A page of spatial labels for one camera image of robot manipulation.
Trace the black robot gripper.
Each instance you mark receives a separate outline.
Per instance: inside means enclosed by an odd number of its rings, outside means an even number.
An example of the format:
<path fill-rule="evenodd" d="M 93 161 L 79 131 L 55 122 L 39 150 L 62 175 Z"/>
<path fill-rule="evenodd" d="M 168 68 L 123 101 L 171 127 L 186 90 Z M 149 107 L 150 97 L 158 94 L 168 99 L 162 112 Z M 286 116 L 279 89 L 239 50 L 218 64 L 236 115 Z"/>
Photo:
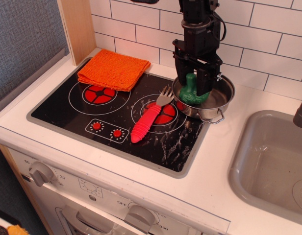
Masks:
<path fill-rule="evenodd" d="M 213 89 L 223 63 L 216 50 L 220 45 L 220 21 L 188 23 L 182 21 L 184 40 L 174 40 L 177 77 L 182 86 L 187 74 L 197 70 L 197 96 Z"/>

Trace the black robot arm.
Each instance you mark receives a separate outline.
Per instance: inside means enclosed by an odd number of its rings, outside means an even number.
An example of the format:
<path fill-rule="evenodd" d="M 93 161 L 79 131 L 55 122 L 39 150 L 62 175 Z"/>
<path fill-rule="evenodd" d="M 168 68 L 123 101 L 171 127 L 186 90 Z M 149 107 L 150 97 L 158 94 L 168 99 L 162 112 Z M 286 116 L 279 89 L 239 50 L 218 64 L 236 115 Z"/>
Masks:
<path fill-rule="evenodd" d="M 177 77 L 186 85 L 186 75 L 197 72 L 196 93 L 201 96 L 210 92 L 217 80 L 223 63 L 217 49 L 226 36 L 226 26 L 215 12 L 217 0 L 180 0 L 181 22 L 184 40 L 174 40 L 173 52 Z"/>

